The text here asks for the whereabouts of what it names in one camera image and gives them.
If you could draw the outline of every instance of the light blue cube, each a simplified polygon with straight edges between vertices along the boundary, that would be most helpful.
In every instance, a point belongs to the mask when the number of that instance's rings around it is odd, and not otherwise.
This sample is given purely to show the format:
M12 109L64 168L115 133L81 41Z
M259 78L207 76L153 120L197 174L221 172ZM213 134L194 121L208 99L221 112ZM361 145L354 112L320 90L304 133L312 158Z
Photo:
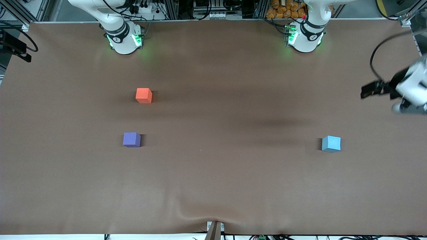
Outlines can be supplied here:
M339 152L341 151L341 138L326 136L322 139L322 151Z

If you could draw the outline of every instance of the orange-red cube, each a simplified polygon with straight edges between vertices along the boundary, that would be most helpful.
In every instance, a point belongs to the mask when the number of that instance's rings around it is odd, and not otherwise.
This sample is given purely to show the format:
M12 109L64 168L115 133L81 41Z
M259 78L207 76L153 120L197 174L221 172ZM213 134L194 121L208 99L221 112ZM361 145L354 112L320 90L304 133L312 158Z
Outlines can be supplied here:
M139 103L151 103L153 93L149 88L137 88L135 98Z

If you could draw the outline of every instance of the blue cube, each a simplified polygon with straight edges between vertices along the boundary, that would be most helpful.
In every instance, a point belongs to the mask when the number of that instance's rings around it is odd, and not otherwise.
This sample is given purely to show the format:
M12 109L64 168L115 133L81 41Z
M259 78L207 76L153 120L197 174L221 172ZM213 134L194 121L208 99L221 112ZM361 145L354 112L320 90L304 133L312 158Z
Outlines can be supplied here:
M322 151L339 152L341 151L341 138L326 136L322 139Z
M125 132L123 136L123 145L126 147L140 147L141 135L136 132Z

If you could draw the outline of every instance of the brown table surface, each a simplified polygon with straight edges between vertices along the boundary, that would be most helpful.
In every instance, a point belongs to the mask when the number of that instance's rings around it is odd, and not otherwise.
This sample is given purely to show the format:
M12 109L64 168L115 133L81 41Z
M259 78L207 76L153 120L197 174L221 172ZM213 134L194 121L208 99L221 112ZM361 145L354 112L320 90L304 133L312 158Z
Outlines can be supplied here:
M153 23L121 56L98 24L32 24L1 85L0 233L427 234L427 119L360 100L387 20L331 21L309 54L263 21ZM381 47L385 79L417 59ZM138 104L136 88L154 91ZM144 146L122 146L124 132ZM342 138L342 151L318 150Z

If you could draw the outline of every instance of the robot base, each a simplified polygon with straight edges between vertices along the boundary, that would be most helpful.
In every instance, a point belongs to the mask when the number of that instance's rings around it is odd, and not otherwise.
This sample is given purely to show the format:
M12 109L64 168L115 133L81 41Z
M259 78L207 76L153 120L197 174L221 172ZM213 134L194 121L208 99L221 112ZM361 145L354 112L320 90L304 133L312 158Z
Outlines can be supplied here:
M307 37L301 33L301 27L299 22L295 21L290 25L295 26L295 29L290 32L291 35L289 37L285 36L287 46L292 46L297 51L302 53L309 53L315 50L316 47L320 44L321 39L323 37L323 33L315 41L309 41Z
M129 24L129 33L121 43L116 43L110 40L110 46L119 54L130 54L136 49L142 48L144 41L144 29L140 25L131 21L126 21Z

